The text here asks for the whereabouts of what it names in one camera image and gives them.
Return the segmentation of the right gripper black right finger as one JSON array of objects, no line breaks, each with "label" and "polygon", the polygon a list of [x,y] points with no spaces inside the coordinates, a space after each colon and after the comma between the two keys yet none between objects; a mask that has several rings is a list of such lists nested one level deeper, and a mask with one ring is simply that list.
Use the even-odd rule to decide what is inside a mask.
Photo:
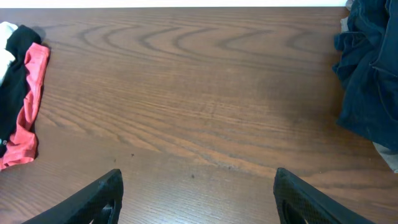
[{"label": "right gripper black right finger", "polygon": [[273,192],[281,224],[374,224],[285,168],[276,170]]}]

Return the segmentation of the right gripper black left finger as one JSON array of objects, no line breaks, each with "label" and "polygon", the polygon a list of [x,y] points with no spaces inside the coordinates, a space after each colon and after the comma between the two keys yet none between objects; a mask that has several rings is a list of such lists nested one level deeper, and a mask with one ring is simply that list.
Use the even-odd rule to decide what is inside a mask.
[{"label": "right gripper black left finger", "polygon": [[24,224],[117,224],[123,193],[121,170],[113,169]]}]

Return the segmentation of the white t-shirt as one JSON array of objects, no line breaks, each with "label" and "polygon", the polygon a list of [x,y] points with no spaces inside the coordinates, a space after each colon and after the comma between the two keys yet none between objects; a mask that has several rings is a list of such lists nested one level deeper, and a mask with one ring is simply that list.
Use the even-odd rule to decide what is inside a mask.
[{"label": "white t-shirt", "polygon": [[15,57],[11,54],[8,50],[6,50],[7,40],[13,34],[13,32],[18,28],[17,25],[11,24],[9,22],[2,22],[1,23],[1,55],[0,55],[0,63],[1,63],[1,84],[4,81],[6,76],[7,69],[10,67],[11,63],[15,61]]}]

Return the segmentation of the red-orange t-shirt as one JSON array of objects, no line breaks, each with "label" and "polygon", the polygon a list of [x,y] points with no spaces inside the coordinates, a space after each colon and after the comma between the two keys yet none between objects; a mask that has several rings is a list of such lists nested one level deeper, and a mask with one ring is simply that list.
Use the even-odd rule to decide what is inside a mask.
[{"label": "red-orange t-shirt", "polygon": [[27,67],[25,80],[28,91],[17,116],[16,130],[11,134],[6,153],[1,158],[1,170],[32,162],[36,157],[38,140],[31,128],[39,112],[49,56],[50,49],[40,44],[33,43],[27,50],[24,65]]}]

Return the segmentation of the black t-shirt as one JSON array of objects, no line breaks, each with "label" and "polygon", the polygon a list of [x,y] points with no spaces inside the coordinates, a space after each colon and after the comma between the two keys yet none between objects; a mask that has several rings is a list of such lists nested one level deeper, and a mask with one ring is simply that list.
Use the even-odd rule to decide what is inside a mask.
[{"label": "black t-shirt", "polygon": [[27,94],[25,55],[32,44],[41,42],[40,35],[25,25],[19,26],[7,40],[6,50],[15,60],[1,85],[1,156],[5,155],[6,144],[16,130],[16,119]]}]

